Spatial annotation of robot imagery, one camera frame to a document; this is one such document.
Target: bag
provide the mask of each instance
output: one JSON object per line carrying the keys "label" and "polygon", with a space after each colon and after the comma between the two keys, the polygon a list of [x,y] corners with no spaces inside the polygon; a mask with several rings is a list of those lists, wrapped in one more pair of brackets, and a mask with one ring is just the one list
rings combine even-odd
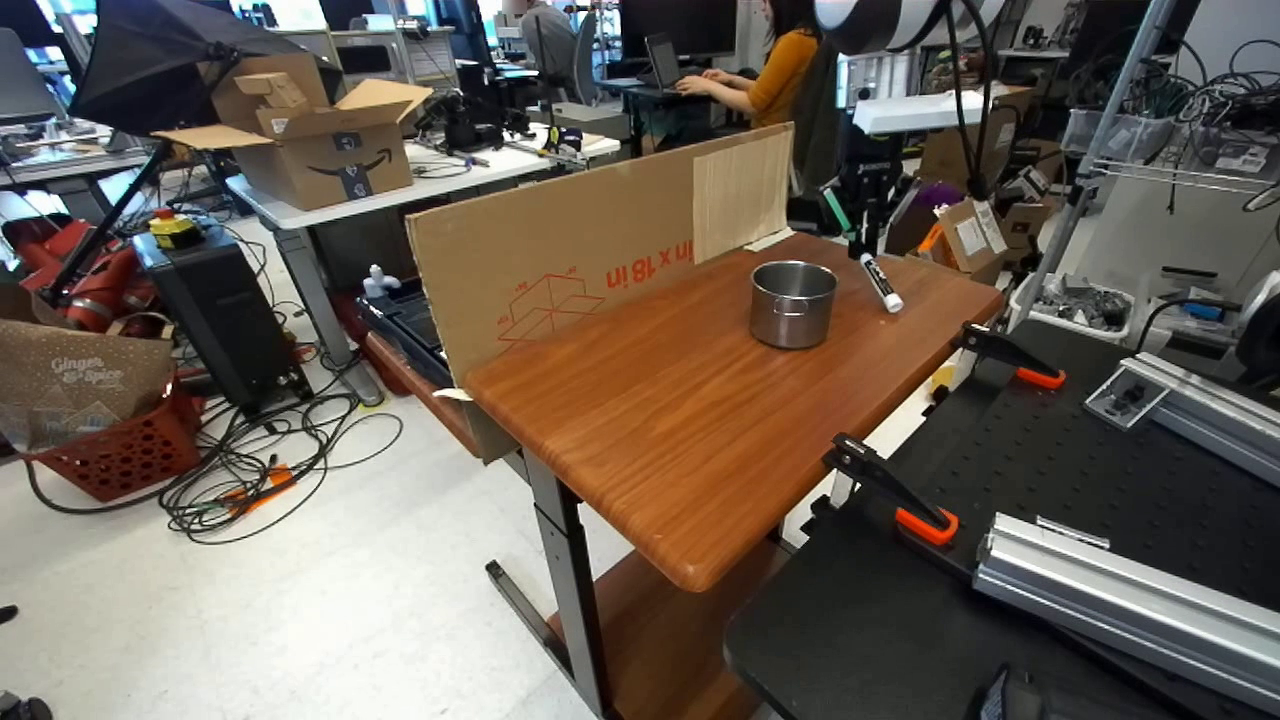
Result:
{"label": "bag", "polygon": [[19,451],[105,433],[161,403],[170,340],[0,320],[0,437]]}

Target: table leg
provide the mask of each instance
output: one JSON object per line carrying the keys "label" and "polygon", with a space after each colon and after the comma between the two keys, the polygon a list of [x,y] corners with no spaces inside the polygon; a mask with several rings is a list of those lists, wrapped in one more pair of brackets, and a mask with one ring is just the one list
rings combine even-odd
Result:
{"label": "table leg", "polygon": [[362,395],[362,403],[381,403],[384,392],[373,379],[369,364],[362,364],[362,355],[348,344],[346,323],[335,320],[329,292],[323,292],[323,269],[313,244],[313,231],[279,231],[276,227],[276,244],[279,244],[279,262],[317,323],[317,340],[322,340],[322,355],[332,373],[346,373],[346,384]]}
{"label": "table leg", "polygon": [[489,565],[489,576],[499,587],[499,596],[517,610],[517,618],[531,628],[531,637],[568,671],[590,708],[597,716],[613,716],[590,538],[578,518],[581,500],[536,458],[525,458],[525,482],[531,484],[536,527],[548,553],[548,573],[561,603],[561,637],[548,628],[548,622],[527,603],[527,596],[499,565]]}

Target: stainless steel container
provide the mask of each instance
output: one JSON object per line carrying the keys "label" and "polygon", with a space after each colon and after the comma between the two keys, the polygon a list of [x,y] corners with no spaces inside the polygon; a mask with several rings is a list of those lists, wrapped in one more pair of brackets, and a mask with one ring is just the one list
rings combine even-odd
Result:
{"label": "stainless steel container", "polygon": [[752,273],[752,338],[772,350],[816,350],[831,323],[836,277],[808,262],[772,262]]}

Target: floor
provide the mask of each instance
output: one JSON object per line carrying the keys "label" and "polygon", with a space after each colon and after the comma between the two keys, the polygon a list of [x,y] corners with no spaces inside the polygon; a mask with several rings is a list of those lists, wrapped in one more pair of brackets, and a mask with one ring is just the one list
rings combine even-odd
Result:
{"label": "floor", "polygon": [[[56,518],[3,465],[0,603],[19,618],[0,628],[0,691],[46,697],[59,720],[590,716],[483,576],[483,562],[503,562],[552,610],[517,472],[474,462],[418,400],[362,416],[373,420],[342,442],[335,465],[384,448],[390,416],[405,437],[227,548],[170,532],[158,504]],[[42,487],[92,504],[54,472]],[[241,521],[245,532],[302,493]],[[597,568],[627,553],[591,511],[583,526]]]}

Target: red basket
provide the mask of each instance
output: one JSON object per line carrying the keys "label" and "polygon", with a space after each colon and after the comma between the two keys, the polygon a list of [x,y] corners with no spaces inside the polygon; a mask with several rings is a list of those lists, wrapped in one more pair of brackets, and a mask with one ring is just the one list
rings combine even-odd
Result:
{"label": "red basket", "polygon": [[132,498],[148,484],[198,469],[198,429],[202,400],[187,392],[170,392],[154,411],[42,451],[36,462],[109,504],[116,498]]}

